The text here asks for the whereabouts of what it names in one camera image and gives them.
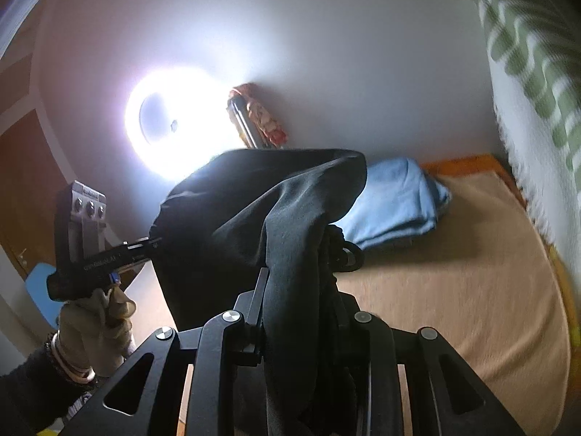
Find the left forearm dark sleeve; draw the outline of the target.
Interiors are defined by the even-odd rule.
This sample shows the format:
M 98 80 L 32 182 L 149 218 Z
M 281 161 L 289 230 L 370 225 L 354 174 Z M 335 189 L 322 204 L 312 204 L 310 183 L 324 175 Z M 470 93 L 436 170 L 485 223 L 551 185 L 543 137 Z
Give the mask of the left forearm dark sleeve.
M 94 390 L 82 335 L 59 331 L 1 377 L 1 433 L 36 435 Z

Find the left hand white glove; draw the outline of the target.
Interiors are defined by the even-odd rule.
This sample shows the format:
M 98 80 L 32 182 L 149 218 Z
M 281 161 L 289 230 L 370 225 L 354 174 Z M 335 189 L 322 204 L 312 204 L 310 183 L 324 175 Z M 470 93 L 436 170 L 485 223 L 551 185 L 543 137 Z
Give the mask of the left hand white glove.
M 74 382 L 111 377 L 135 350 L 131 318 L 136 308 L 119 286 L 65 302 L 51 350 Z

